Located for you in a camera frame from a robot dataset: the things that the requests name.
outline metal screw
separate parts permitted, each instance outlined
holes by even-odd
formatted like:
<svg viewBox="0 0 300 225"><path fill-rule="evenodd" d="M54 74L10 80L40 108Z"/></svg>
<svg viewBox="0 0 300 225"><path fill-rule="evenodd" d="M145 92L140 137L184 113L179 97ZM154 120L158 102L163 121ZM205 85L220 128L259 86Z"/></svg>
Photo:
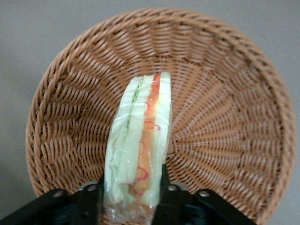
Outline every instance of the metal screw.
<svg viewBox="0 0 300 225"><path fill-rule="evenodd" d="M210 194L209 194L207 191L200 191L200 192L199 192L199 195L200 195L201 197L209 197L209 196L210 196Z"/></svg>
<svg viewBox="0 0 300 225"><path fill-rule="evenodd" d="M97 189L96 185L92 185L88 187L88 191L94 191L96 189Z"/></svg>
<svg viewBox="0 0 300 225"><path fill-rule="evenodd" d="M58 191L58 192L56 192L56 193L53 195L53 198L57 198L57 197L59 197L59 196L62 196L63 194L64 194L63 191Z"/></svg>
<svg viewBox="0 0 300 225"><path fill-rule="evenodd" d="M176 191L177 187L175 185L170 185L170 186L168 186L168 190L169 191Z"/></svg>

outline gray wall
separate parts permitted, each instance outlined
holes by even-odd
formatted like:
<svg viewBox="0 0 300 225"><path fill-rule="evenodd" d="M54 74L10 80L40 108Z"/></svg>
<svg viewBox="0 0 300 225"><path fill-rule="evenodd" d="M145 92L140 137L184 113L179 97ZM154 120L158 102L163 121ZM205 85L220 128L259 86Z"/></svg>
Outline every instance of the gray wall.
<svg viewBox="0 0 300 225"><path fill-rule="evenodd" d="M34 91L56 54L92 25L121 12L188 8L219 18L270 57L300 117L300 1L298 0L1 0L0 218L35 198L25 160L25 127ZM300 160L288 192L269 224L299 224Z"/></svg>

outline plastic wrap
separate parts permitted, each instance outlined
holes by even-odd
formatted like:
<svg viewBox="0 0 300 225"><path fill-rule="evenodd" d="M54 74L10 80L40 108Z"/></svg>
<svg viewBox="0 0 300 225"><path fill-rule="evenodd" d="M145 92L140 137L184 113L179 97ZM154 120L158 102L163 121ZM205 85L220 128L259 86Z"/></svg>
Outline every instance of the plastic wrap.
<svg viewBox="0 0 300 225"><path fill-rule="evenodd" d="M111 222L151 223L171 122L170 74L134 77L122 96L106 150L104 206Z"/></svg>

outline woven basket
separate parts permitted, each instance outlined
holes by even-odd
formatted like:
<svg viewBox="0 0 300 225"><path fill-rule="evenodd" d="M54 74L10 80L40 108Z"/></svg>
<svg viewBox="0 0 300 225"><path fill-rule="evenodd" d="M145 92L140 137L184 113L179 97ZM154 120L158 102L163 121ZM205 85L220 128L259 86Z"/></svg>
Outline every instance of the woven basket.
<svg viewBox="0 0 300 225"><path fill-rule="evenodd" d="M133 76L172 76L171 180L210 188L266 224L295 155L291 101L269 59L231 26L199 13L143 9L101 22L58 54L26 130L37 196L103 174L108 133Z"/></svg>

